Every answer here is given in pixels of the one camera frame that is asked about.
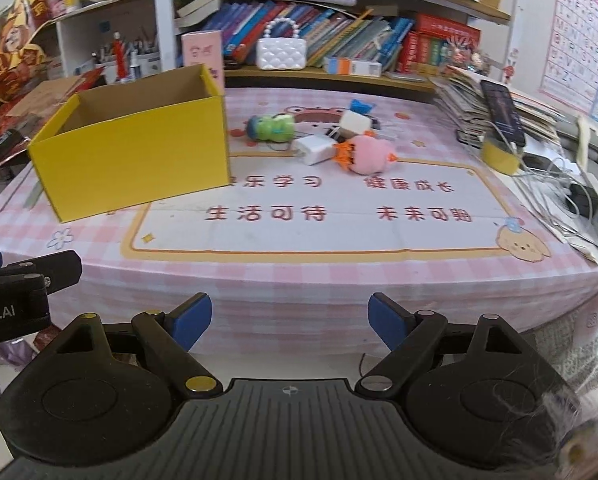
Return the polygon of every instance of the white floor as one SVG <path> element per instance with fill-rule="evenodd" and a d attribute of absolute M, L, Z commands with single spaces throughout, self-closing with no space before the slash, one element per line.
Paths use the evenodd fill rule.
<path fill-rule="evenodd" d="M 211 370 L 213 374 L 228 386 L 232 377 L 256 379 L 326 379 L 347 378 L 354 386 L 359 379 L 360 354 L 343 354 L 335 356 L 287 356 L 258 355 L 247 356 L 197 356 L 199 362 Z M 363 373 L 370 370 L 379 359 L 366 356 L 363 362 Z M 15 377 L 12 368 L 0 366 L 0 386 L 5 388 Z M 0 434 L 0 469 L 12 456 Z"/>

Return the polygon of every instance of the open cardboard box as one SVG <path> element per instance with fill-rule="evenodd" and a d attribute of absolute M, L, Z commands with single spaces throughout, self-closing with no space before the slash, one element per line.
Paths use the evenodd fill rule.
<path fill-rule="evenodd" d="M 28 151 L 61 222 L 230 183 L 223 97 L 204 65 L 80 92 Z"/>

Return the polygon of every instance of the pearl handle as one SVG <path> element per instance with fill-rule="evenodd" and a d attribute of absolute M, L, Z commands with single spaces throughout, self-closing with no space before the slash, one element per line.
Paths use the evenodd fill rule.
<path fill-rule="evenodd" d="M 292 37 L 296 40 L 299 37 L 299 25 L 296 24 L 296 22 L 294 20 L 291 20 L 290 18 L 275 18 L 274 20 L 272 20 L 271 22 L 268 22 L 268 24 L 266 25 L 266 30 L 264 31 L 263 37 L 264 38 L 269 38 L 270 37 L 270 32 L 272 31 L 272 28 L 277 24 L 277 23 L 290 23 L 290 25 L 292 25 Z"/>

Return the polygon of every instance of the white handbag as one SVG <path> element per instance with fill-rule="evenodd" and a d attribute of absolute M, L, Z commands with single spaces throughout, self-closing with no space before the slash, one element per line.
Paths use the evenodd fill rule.
<path fill-rule="evenodd" d="M 291 38 L 270 38 L 272 28 L 281 22 L 292 25 Z M 263 37 L 256 42 L 256 66 L 261 70 L 300 70 L 305 68 L 306 42 L 299 38 L 299 25 L 290 18 L 268 23 Z"/>

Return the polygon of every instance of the pink doll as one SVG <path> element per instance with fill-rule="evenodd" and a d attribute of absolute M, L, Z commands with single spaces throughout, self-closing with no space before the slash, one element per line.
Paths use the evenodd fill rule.
<path fill-rule="evenodd" d="M 335 144 L 335 149 L 333 160 L 344 170 L 362 175 L 381 173 L 397 160 L 394 145 L 389 140 L 377 139 L 372 132 Z"/>

